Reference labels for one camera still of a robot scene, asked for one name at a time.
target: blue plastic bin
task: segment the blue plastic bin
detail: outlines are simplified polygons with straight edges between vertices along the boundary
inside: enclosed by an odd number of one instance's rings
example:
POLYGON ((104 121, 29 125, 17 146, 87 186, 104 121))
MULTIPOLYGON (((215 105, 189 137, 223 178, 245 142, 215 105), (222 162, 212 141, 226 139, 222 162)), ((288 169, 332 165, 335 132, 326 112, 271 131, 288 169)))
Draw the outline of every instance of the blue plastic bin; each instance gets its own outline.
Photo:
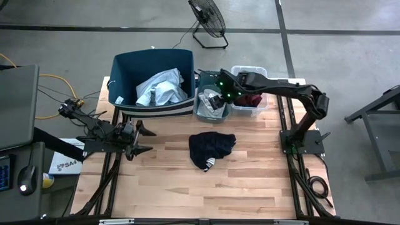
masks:
POLYGON ((149 49, 119 54, 114 58, 107 84, 108 100, 133 118, 190 115, 193 113, 195 99, 193 71, 193 53, 188 50, 149 49), (181 88, 187 94, 187 99, 165 106, 136 106, 136 86, 159 72, 174 68, 179 70, 184 79, 181 88))

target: wooden tabletop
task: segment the wooden tabletop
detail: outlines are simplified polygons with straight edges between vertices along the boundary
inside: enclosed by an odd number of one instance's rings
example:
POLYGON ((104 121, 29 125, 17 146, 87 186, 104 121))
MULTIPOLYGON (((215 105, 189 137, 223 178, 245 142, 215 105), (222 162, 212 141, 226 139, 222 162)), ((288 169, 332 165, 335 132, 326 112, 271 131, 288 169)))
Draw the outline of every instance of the wooden tabletop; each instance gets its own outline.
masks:
MULTIPOLYGON (((97 113, 101 119, 113 117, 104 78, 97 113)), ((305 83, 304 79, 289 79, 305 83)), ((113 217, 129 218, 213 218, 213 219, 292 219, 295 218, 288 164, 281 152, 278 132, 281 123, 276 96, 269 95, 269 109, 258 117, 230 116, 222 124, 200 122, 195 116, 144 119, 156 137, 139 137, 139 142, 154 149, 133 161, 122 159, 119 170, 113 217), (235 134, 232 153, 203 172, 189 157, 189 136, 206 131, 235 134)), ((303 105, 293 100, 297 121, 305 114, 303 105)), ((104 153, 85 160, 71 213, 80 210, 97 189, 104 153)), ((313 155, 304 155, 312 176, 321 176, 329 185, 324 164, 313 155)), ((109 189, 104 195, 103 209, 109 189)), ((306 214, 304 194, 299 192, 306 214)), ((321 204, 332 214, 325 200, 321 204)))

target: gray floor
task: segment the gray floor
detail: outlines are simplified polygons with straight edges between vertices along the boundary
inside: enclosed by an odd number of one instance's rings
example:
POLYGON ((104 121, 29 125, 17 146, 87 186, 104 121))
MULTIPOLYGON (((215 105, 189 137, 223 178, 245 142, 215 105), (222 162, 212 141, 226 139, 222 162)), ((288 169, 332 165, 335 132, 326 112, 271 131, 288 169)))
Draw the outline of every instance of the gray floor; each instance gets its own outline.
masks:
MULTIPOLYGON (((279 28, 273 0, 215 0, 228 28, 279 28)), ((398 30, 399 1, 281 0, 288 29, 398 30)), ((11 0, 0 22, 138 28, 188 28, 195 21, 186 0, 11 0)), ((42 73, 68 79, 78 96, 97 91, 119 53, 170 48, 183 33, 0 31, 0 53, 18 65, 38 64, 42 73)), ((205 42, 215 43, 207 34, 205 42)), ((280 34, 227 34, 225 50, 205 50, 186 36, 179 46, 192 50, 196 68, 229 69, 262 66, 270 77, 288 72, 280 34)), ((331 98, 329 115, 317 125, 332 134, 324 141, 332 195, 337 214, 347 219, 400 223, 400 180, 366 184, 364 176, 379 171, 362 121, 347 125, 343 117, 399 84, 400 36, 289 35, 296 77, 317 85, 331 98)), ((40 83, 68 93, 58 80, 40 83)), ((51 93, 63 100, 65 96, 51 93)), ((54 114, 59 106, 39 95, 38 116, 54 114)), ((84 109, 96 107, 88 99, 84 109)), ((81 128, 57 117, 36 126, 60 138, 82 135, 81 128)), ((48 195, 44 211, 60 215, 71 190, 48 195)))

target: fan base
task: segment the fan base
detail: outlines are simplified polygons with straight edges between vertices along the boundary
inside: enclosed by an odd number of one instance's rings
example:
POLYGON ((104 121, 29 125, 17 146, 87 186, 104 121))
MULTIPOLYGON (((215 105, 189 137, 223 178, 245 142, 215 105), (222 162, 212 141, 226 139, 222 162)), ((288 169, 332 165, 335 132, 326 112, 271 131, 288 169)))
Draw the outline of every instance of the fan base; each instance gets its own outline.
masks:
POLYGON ((196 35, 194 35, 199 30, 199 27, 200 27, 200 23, 197 24, 195 30, 193 31, 193 38, 201 45, 202 48, 205 48, 205 49, 226 49, 226 47, 229 45, 228 40, 226 39, 225 35, 222 35, 222 37, 224 38, 225 43, 226 43, 225 46, 211 46, 211 47, 208 47, 208 46, 203 45, 202 42, 196 37, 196 35))

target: computer mouse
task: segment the computer mouse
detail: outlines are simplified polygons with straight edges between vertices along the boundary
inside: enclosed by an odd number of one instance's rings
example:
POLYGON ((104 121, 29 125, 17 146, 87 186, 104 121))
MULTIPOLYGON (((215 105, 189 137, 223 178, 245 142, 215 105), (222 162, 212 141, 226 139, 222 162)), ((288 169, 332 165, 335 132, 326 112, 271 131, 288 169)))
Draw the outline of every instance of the computer mouse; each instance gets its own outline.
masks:
POLYGON ((18 174, 18 190, 23 196, 28 196, 36 190, 36 167, 28 165, 18 174))

